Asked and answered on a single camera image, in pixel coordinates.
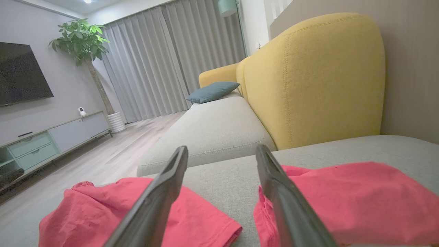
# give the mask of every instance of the sofa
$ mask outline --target sofa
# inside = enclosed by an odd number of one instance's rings
[[[239,95],[191,107],[144,154],[137,176],[161,170],[181,145],[188,167],[270,150],[378,135],[385,54],[373,20],[355,13],[315,17],[254,55],[199,76],[201,87],[238,82]]]
[[[349,34],[338,33],[338,29]],[[174,151],[175,145],[187,144],[192,167],[187,168],[183,185],[243,226],[241,235],[232,246],[259,246],[253,219],[260,185],[254,155],[256,143],[272,144],[271,150],[279,149],[273,151],[273,155],[283,165],[309,169],[362,161],[387,163],[439,195],[439,145],[410,137],[378,135],[384,54],[381,37],[371,20],[349,13],[326,15],[299,23],[298,27],[293,26],[282,35],[237,65],[201,74],[202,86],[219,78],[236,79],[241,83],[239,93],[193,106],[154,149],[158,153],[167,152],[164,143],[169,143],[169,149]],[[311,38],[307,42],[301,41],[306,37]],[[324,41],[327,51],[316,48],[314,39]],[[358,40],[332,43],[333,40],[350,39]],[[364,41],[361,42],[362,49],[368,54],[356,51],[359,40]],[[341,46],[347,47],[349,52],[344,53]],[[279,69],[280,64],[274,60],[276,57],[294,69]],[[261,66],[254,58],[262,60]],[[306,66],[300,70],[296,68],[298,64],[291,65],[294,62]],[[237,132],[227,127],[237,127],[239,123],[245,127]],[[207,152],[210,149],[205,147],[207,145],[217,152]],[[161,159],[168,159],[171,154],[154,156],[154,166],[140,166],[139,174],[153,173],[145,176],[154,178],[160,170]],[[240,155],[244,157],[231,159]],[[63,195],[56,195],[34,205],[4,227],[0,231],[1,246],[38,246],[38,224],[56,209],[62,198]]]

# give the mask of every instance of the gray sofa cushion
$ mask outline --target gray sofa cushion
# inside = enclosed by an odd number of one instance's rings
[[[359,161],[384,162],[400,169],[439,195],[439,145],[414,138],[379,135],[320,143],[273,152],[285,165],[310,169]],[[183,185],[189,187],[243,226],[234,247],[259,246],[253,220],[259,177],[255,156],[190,167]],[[62,195],[36,205],[0,231],[1,246],[38,246],[38,223],[55,210]]]
[[[273,140],[242,97],[193,106],[144,155],[137,176],[160,172],[179,146],[189,149],[188,167],[255,153],[258,144],[276,150]]]

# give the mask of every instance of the tv stand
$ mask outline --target tv stand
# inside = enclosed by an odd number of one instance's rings
[[[4,178],[7,174],[16,177],[15,171],[21,169],[24,173],[12,182],[0,185],[0,193],[57,158],[105,134],[113,137],[104,113],[100,111],[1,144],[0,177],[3,181],[7,181],[8,178]]]

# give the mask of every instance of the plant pot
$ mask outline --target plant pot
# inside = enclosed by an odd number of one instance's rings
[[[122,115],[120,115],[120,112],[108,115],[107,119],[110,122],[110,128],[112,133],[118,133],[126,130],[126,126],[123,123]]]

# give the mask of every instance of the wall-mounted tv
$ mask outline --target wall-mounted tv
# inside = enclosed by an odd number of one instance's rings
[[[32,49],[0,42],[0,106],[53,97]]]

